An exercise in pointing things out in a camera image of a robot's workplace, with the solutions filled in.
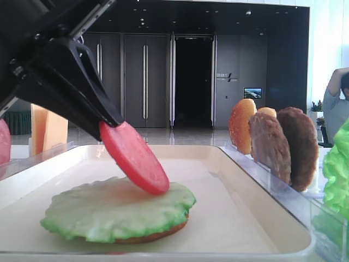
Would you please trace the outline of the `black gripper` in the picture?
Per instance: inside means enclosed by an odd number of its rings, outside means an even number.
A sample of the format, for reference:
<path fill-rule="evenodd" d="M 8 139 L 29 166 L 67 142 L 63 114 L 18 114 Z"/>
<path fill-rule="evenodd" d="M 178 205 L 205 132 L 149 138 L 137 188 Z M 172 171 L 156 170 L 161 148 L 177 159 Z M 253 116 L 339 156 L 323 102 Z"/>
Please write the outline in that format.
<path fill-rule="evenodd" d="M 73 122 L 100 141 L 99 123 L 116 127 L 123 117 L 110 101 L 91 50 L 72 39 L 51 40 L 40 55 L 51 76 L 13 70 L 46 41 L 69 35 L 85 18 L 84 1 L 1 1 L 1 109 L 17 97 Z"/>

